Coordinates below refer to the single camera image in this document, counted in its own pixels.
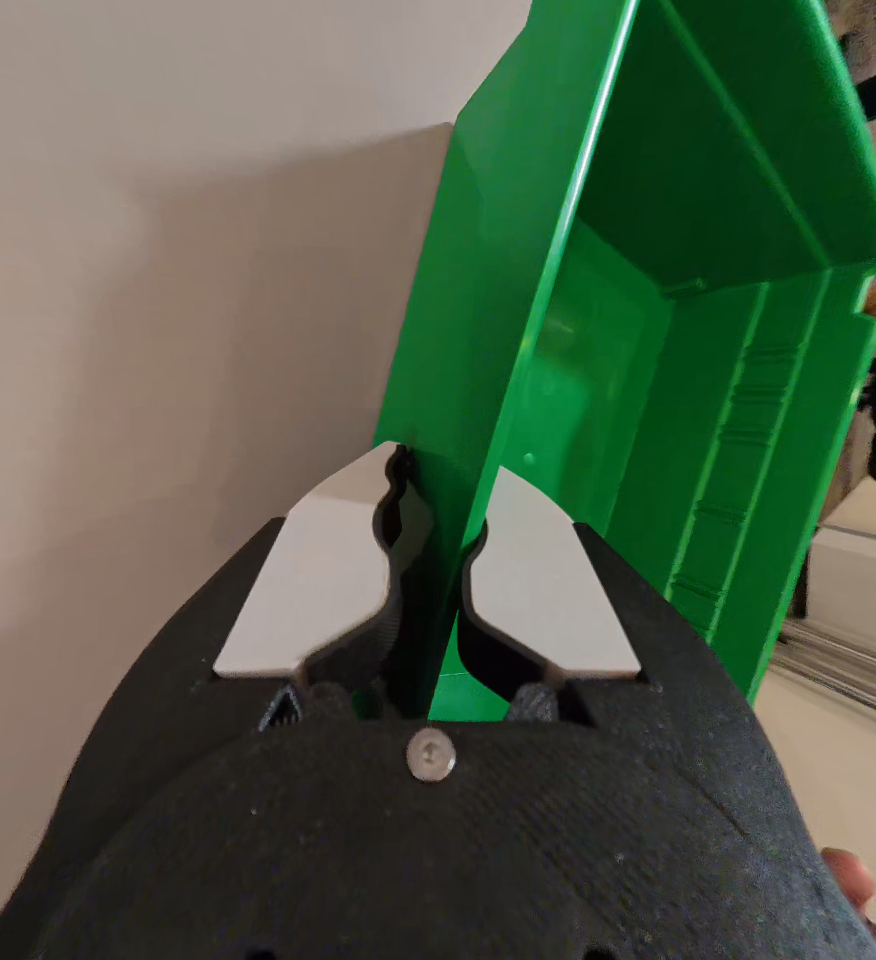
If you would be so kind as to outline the grey desk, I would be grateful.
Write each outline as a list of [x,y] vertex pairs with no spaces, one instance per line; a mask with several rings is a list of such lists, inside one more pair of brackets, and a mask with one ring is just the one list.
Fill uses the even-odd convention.
[[372,444],[529,2],[0,2],[0,910],[143,647]]

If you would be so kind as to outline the person's left hand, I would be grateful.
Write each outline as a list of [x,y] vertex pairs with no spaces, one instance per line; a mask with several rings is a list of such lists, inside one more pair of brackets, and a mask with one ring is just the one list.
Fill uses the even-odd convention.
[[860,857],[842,848],[824,847],[820,854],[837,885],[876,941],[876,921],[869,912],[876,897],[876,880],[871,870]]

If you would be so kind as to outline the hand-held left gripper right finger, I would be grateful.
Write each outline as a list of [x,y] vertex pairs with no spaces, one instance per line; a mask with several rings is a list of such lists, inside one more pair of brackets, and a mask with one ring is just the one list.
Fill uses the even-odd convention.
[[468,672],[509,702],[527,685],[632,682],[642,669],[578,525],[503,466],[462,568],[457,646]]

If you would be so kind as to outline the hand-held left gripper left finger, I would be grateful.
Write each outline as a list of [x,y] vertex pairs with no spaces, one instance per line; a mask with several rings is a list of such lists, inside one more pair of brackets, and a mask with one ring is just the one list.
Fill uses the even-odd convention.
[[222,680],[369,686],[396,644],[403,578],[432,528],[417,463],[384,441],[289,510],[213,665]]

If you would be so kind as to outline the green plastic bin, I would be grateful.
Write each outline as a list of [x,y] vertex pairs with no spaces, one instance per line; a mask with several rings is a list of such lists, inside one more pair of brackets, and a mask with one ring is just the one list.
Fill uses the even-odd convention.
[[532,2],[457,116],[374,440],[434,531],[388,676],[498,719],[457,574],[505,468],[750,702],[876,346],[876,152],[825,2]]

